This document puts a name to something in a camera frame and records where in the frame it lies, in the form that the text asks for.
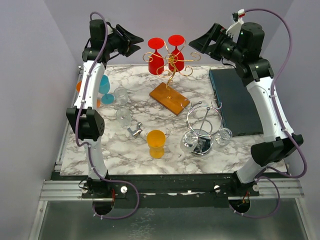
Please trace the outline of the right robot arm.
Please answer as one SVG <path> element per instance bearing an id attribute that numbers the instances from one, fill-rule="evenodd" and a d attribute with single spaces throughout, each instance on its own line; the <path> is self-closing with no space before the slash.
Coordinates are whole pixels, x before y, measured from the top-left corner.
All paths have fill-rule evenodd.
<path id="1" fill-rule="evenodd" d="M 214 60 L 227 59 L 234 63 L 236 73 L 257 109 L 264 141 L 251 146 L 251 159 L 234 173 L 230 183 L 230 191 L 241 196 L 247 192 L 248 184 L 256 181 L 265 169 L 271 169 L 273 163 L 295 151 L 302 159 L 305 156 L 300 148 L 303 136 L 295 134 L 277 96 L 271 64 L 260 56 L 265 37 L 262 26 L 246 22 L 238 29 L 237 41 L 233 41 L 229 29 L 214 23 L 207 33 L 190 41 L 189 46 Z"/>

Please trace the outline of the red wine glass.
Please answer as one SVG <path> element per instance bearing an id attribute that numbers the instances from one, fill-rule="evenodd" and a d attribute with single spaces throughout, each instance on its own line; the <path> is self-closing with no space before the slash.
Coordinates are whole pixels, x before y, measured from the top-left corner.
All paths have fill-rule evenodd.
<path id="1" fill-rule="evenodd" d="M 175 47 L 171 54 L 173 55 L 173 64 L 177 68 L 176 71 L 180 72 L 185 67 L 185 59 L 178 47 L 185 44 L 185 38 L 182 35 L 174 34 L 168 38 L 168 43 Z"/>
<path id="2" fill-rule="evenodd" d="M 148 70 L 152 75 L 160 75 L 164 71 L 164 59 L 158 52 L 164 47 L 165 42 L 162 38 L 154 37 L 148 41 L 148 46 L 154 50 L 154 53 L 150 56 L 148 61 Z"/>

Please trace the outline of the yellow wine glass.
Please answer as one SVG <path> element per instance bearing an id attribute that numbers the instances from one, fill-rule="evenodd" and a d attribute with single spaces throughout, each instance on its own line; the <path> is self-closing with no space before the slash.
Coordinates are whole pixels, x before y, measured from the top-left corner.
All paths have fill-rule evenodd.
<path id="1" fill-rule="evenodd" d="M 147 134 L 146 141 L 149 147 L 149 154 L 154 159 L 160 159 L 164 154 L 166 135 L 160 130 L 152 130 Z"/>

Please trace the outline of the clear wine glass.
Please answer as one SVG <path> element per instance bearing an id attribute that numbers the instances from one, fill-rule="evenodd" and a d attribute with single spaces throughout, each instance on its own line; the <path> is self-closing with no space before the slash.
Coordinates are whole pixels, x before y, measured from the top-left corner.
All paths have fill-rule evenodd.
<path id="1" fill-rule="evenodd" d="M 123 87 L 118 87 L 114 90 L 114 97 L 120 105 L 125 105 L 129 101 L 127 90 Z"/>
<path id="2" fill-rule="evenodd" d="M 127 108 L 120 108 L 116 111 L 116 119 L 122 128 L 128 129 L 131 126 L 131 113 Z"/>

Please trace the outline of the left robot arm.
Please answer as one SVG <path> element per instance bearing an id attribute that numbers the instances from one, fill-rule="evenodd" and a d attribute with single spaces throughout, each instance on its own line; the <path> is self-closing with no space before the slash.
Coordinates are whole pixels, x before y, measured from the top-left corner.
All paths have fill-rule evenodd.
<path id="1" fill-rule="evenodd" d="M 66 117 L 75 134 L 76 144 L 84 147 L 88 177 L 82 187 L 89 197 L 107 198 L 115 195 L 114 184 L 105 166 L 101 140 L 105 120 L 97 111 L 100 84 L 112 53 L 125 57 L 140 50 L 144 40 L 121 25 L 112 27 L 103 19 L 89 22 L 90 38 L 82 52 L 83 76 L 73 107 L 66 109 Z"/>

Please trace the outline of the orange wine glass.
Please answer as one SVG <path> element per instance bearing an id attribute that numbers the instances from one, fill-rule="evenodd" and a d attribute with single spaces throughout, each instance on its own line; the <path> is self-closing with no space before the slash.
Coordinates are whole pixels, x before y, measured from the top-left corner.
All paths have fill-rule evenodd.
<path id="1" fill-rule="evenodd" d="M 79 108 L 82 99 L 83 99 L 83 93 L 85 88 L 85 81 L 79 81 L 76 85 L 76 91 L 77 91 L 77 98 L 74 103 L 74 107 Z M 101 105 L 101 100 L 99 98 L 99 85 L 96 83 L 90 83 L 86 90 L 85 95 L 85 104 L 84 109 L 88 109 L 89 107 L 92 107 L 93 109 L 98 109 Z"/>

